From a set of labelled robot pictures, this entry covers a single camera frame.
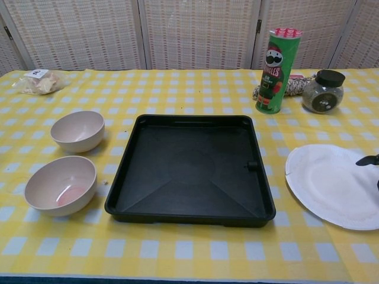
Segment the plain beige bowl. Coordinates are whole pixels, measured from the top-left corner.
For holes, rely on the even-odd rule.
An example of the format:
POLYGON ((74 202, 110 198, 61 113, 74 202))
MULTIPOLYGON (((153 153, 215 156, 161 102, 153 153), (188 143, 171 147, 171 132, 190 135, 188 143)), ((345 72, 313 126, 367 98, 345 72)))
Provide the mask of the plain beige bowl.
POLYGON ((66 152, 83 153, 95 148, 104 138, 105 119, 95 111, 79 111, 57 120, 52 139, 66 152))

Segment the black square plastic tray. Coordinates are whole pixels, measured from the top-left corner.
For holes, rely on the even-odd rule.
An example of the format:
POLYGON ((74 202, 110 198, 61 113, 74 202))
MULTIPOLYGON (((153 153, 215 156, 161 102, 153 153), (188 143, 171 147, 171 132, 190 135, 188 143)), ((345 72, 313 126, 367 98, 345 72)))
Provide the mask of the black square plastic tray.
POLYGON ((120 222, 265 226, 276 210, 252 119, 138 116, 104 207, 120 222))

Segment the glass spice jar black lid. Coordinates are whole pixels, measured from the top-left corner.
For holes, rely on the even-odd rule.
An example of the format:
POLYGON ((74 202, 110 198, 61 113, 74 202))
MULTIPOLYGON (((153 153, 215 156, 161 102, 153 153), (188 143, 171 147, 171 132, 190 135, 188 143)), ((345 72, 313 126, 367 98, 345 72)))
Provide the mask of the glass spice jar black lid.
POLYGON ((345 75, 334 70, 320 70, 304 88, 302 104, 317 114, 333 111, 343 100, 345 75))

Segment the yellow checkered tablecloth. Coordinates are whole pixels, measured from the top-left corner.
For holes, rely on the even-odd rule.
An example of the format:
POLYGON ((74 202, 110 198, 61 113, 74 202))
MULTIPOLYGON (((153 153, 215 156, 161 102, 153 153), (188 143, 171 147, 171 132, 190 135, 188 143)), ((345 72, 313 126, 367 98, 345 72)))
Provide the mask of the yellow checkered tablecloth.
POLYGON ((21 75, 0 77, 0 275, 379 283, 379 231, 348 231, 312 216, 284 177, 288 153, 305 144, 379 152, 379 69, 345 70, 343 102, 329 115, 306 112, 298 97, 278 114, 261 114, 251 97, 258 70, 85 70, 70 72, 68 86, 52 96, 18 93, 21 75), (78 214, 49 218, 26 204, 25 184, 63 156, 50 136, 53 123, 81 110, 105 118, 105 140, 87 154, 98 191, 78 214), (114 221, 105 197, 141 114, 250 116, 274 220, 258 229, 114 221))

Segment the clear bag of snacks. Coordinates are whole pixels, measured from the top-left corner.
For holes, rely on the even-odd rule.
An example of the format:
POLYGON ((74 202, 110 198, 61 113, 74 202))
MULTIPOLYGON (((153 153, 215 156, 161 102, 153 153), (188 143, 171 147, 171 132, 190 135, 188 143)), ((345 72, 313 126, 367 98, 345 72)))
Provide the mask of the clear bag of snacks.
POLYGON ((12 87, 19 93, 48 95, 68 86, 69 78, 59 70, 34 69, 23 74, 12 87))

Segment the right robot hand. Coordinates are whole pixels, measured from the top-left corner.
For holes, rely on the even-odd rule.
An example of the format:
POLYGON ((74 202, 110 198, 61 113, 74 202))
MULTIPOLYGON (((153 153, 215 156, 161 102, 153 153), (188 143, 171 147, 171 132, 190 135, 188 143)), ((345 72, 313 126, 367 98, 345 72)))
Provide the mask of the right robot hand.
POLYGON ((379 154, 375 156, 365 156, 359 159, 355 164, 357 166, 368 166, 368 165, 379 166, 379 154))

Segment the woven folding screen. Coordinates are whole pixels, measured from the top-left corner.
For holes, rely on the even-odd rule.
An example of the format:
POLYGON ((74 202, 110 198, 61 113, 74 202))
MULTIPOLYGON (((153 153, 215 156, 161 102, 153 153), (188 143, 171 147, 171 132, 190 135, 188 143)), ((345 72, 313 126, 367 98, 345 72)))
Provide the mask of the woven folding screen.
POLYGON ((0 75, 261 69, 280 27, 296 69, 379 68, 379 0, 0 0, 0 75))

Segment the green Pringles can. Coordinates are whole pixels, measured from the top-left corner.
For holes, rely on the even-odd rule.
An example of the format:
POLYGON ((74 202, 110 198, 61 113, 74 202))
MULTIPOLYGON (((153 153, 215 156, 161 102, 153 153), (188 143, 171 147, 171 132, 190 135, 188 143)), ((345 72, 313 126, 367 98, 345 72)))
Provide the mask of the green Pringles can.
POLYGON ((295 28, 276 28, 269 32, 256 102, 258 111, 265 114, 280 111, 302 35, 295 28))

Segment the beige bowl with pink stain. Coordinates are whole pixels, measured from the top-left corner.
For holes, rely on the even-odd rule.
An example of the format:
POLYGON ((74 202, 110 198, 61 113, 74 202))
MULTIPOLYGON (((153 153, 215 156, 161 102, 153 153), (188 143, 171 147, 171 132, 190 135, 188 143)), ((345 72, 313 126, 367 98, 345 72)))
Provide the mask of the beige bowl with pink stain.
POLYGON ((97 170, 86 157, 66 156, 35 172, 24 189, 26 202, 41 213, 62 217, 84 208, 97 189, 97 170))

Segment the white paper plate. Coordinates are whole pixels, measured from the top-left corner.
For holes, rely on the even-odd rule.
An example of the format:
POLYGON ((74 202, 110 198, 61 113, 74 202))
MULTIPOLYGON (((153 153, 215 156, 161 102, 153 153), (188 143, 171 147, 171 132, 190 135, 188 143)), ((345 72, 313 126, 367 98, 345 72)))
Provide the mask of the white paper plate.
POLYGON ((362 155, 331 144, 290 152, 285 178, 314 215, 349 230, 379 229, 379 165, 358 166, 362 155))

